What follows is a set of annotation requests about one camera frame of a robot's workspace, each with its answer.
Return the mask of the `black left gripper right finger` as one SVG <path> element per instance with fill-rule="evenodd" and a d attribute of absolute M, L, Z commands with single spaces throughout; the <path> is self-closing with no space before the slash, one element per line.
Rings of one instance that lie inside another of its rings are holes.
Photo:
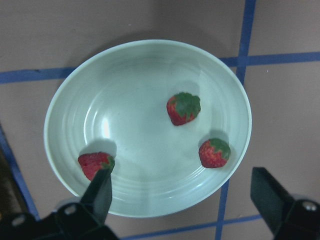
<path fill-rule="evenodd" d="M 250 198 L 274 235 L 279 231 L 295 201 L 264 167 L 252 169 Z"/>

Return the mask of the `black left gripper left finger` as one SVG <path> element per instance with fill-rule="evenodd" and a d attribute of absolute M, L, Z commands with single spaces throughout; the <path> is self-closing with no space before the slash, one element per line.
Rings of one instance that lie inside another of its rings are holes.
<path fill-rule="evenodd" d="M 112 202 L 112 180 L 110 169 L 100 169 L 84 192 L 80 203 L 104 224 Z"/>

